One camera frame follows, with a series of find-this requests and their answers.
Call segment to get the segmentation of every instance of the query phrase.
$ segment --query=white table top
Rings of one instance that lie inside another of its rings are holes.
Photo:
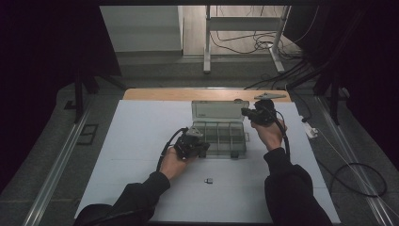
[[[294,103],[275,103],[288,125],[293,164],[313,179],[314,197],[333,223],[340,223]],[[191,102],[120,101],[76,215],[93,203],[113,204],[127,184],[155,171],[170,137],[192,125]],[[245,159],[198,159],[171,183],[151,221],[270,223],[263,194],[269,175],[265,147],[244,119],[249,135]],[[214,183],[204,183],[213,178]]]

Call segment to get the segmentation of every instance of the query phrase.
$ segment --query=hand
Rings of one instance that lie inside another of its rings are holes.
[[[279,119],[279,123],[286,131],[287,126],[285,125],[284,121]],[[275,122],[269,126],[259,125],[255,122],[251,122],[250,125],[252,128],[256,129],[259,138],[263,144],[266,145],[268,151],[272,151],[281,147],[282,133]]]
[[[170,147],[165,154],[159,171],[164,173],[169,180],[172,180],[182,174],[185,167],[194,160],[195,158],[182,160],[178,157],[176,150],[173,147]]]

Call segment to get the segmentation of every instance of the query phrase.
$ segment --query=gray floor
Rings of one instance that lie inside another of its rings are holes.
[[[241,89],[261,79],[276,75],[273,63],[267,56],[213,58],[212,72],[206,75],[202,73],[201,58],[120,56],[119,60],[123,77],[116,77],[116,79],[129,87],[136,88],[223,87]],[[284,63],[287,69],[294,65],[294,61]],[[40,226],[67,226],[73,223],[73,216],[102,148],[118,101],[123,96],[123,91],[117,87],[100,78],[98,78],[98,82],[101,89],[94,96],[92,110],[86,122],[86,124],[98,124],[97,134],[91,145],[76,145],[74,147],[52,199],[42,216]],[[284,84],[285,81],[278,83],[277,87],[283,88]],[[312,95],[311,87],[313,85],[314,81],[309,81],[296,89],[296,93],[311,110],[312,117],[309,124],[322,131],[332,146],[340,152],[337,140],[332,135],[323,112]],[[1,194],[0,225],[23,224],[42,183],[72,129],[74,111],[65,110],[64,106],[68,101],[73,100],[73,95],[73,86],[67,86],[58,93],[57,105],[52,118],[48,121],[46,128],[20,170]],[[298,96],[291,93],[299,113],[308,116],[308,109]],[[398,213],[398,171],[352,117],[350,111],[345,107],[344,101],[340,102],[339,120],[359,161],[373,166],[384,175],[388,183],[388,193],[382,199],[394,212]],[[86,138],[80,137],[78,141],[84,142]],[[312,139],[310,143],[315,156],[331,170],[335,171],[343,164],[342,159],[323,136],[320,135]],[[321,171],[328,184],[331,176],[323,168],[321,168]],[[374,177],[373,173],[368,172],[368,174],[372,178],[374,186],[380,188],[381,183]],[[341,174],[341,178],[348,184],[357,186],[350,170],[345,170]],[[364,197],[348,191],[337,182],[335,182],[331,193],[343,225],[378,225]],[[390,212],[390,216],[396,224],[399,224],[397,215]]]

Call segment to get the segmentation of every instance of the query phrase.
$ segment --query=person's right hand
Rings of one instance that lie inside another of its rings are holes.
[[[279,119],[279,123],[285,130],[287,130],[287,126],[282,120]],[[256,129],[259,138],[263,144],[266,145],[268,151],[281,147],[282,133],[275,122],[269,126],[259,125],[255,122],[251,122],[250,125],[252,128]]]

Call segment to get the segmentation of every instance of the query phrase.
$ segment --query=table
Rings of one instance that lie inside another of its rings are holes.
[[[289,130],[291,158],[307,170],[314,196],[333,223],[340,220],[328,195],[326,184],[311,151],[311,146],[297,114],[295,104],[286,94],[275,99]],[[120,101],[103,148],[76,215],[91,203],[113,204],[125,185],[144,182],[155,170],[163,146],[179,128],[190,126],[191,101],[251,101],[264,90],[237,89],[128,89]],[[263,160],[265,147],[244,120],[247,132],[246,158],[198,159],[164,193],[157,205],[154,222],[195,223],[271,223],[263,194],[268,175]],[[208,185],[204,179],[213,178]]]

